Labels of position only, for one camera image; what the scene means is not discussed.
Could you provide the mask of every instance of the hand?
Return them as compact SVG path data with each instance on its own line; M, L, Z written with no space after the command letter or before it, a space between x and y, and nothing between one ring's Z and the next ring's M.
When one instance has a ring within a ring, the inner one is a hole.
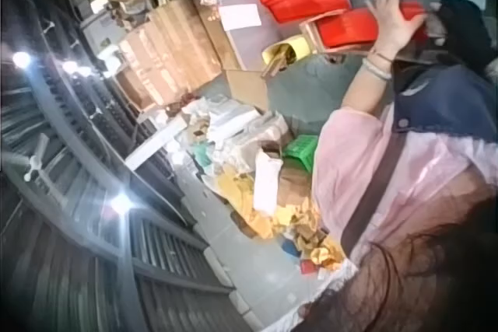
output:
M399 9L399 2L400 0L375 0L373 5L370 0L366 0L366 6L375 16L379 28L375 49L390 59L394 59L409 43L426 19L426 15L405 19Z

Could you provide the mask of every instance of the denim vest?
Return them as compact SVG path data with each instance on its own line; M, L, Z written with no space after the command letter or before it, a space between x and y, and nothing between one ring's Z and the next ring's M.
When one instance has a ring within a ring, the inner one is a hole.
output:
M416 78L395 97L393 132L435 132L498 142L497 85L462 65L409 75Z

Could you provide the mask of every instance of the woman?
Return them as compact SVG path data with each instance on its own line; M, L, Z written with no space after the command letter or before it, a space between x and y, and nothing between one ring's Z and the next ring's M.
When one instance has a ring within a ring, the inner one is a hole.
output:
M322 129L315 154L314 196L325 226L341 240L393 135L405 134L382 198L348 253L357 264L369 242L397 242L417 232L410 222L430 213L424 208L428 202L476 190L492 194L489 186L498 185L496 88L461 65L419 74L394 104L374 116L381 112L396 54L426 18L405 20L399 2L367 3L377 19L377 41L341 109Z
M426 17L404 19L399 0L367 5L378 38L321 132L313 180L324 225L359 272L295 330L496 330L497 86L460 65L417 72L376 117L395 56Z

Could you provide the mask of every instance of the wristband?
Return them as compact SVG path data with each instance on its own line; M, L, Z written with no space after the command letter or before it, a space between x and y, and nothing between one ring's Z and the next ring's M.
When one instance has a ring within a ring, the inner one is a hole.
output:
M383 81L388 81L392 78L391 73L384 72L382 69L378 68L374 65L368 58L363 59L363 66L377 78L382 79Z
M391 60L390 58L388 58L388 57L384 56L381 52L377 51L377 50L375 49L375 47L374 47L374 48L372 48L372 51L371 51L371 52L372 52L372 54L375 54L376 56L378 56L378 57L379 57L379 58L381 58L382 60L387 61L387 62L388 62L388 63L390 63L390 64L392 64L392 63L393 63L393 60Z

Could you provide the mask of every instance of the bag strap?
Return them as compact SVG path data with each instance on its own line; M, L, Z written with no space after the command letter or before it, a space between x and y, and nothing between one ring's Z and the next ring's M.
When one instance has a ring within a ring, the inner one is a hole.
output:
M359 238L365 232L372 216L374 216L377 206L381 202L396 165L398 164L399 157L405 146L405 141L406 134L391 134L381 162L375 170L375 173L373 173L372 180L368 184L365 193L359 200L356 210L353 212L348 224L342 232L341 245L347 257L351 254L352 249L358 243Z

